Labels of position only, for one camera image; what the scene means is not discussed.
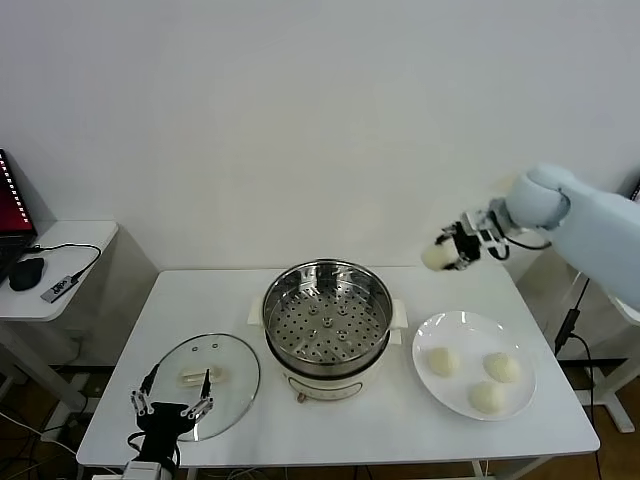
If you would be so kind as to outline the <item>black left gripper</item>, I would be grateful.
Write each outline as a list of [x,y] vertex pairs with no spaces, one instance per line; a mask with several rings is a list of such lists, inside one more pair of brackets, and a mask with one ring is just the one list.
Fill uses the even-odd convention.
[[193,429],[193,419],[204,417],[214,405],[211,394],[211,370],[188,373],[181,377],[184,387],[200,387],[198,401],[184,404],[149,401],[159,365],[155,364],[133,390],[130,400],[136,414],[136,424],[143,433],[143,442],[136,459],[151,463],[179,463],[179,437]]

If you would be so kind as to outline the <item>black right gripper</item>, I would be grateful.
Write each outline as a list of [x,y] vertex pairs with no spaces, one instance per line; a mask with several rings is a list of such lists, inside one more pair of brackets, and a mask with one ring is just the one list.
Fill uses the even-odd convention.
[[463,271],[481,259],[481,242],[476,235],[468,235],[460,222],[452,223],[442,229],[435,245],[452,244],[457,252],[447,252],[445,271]]

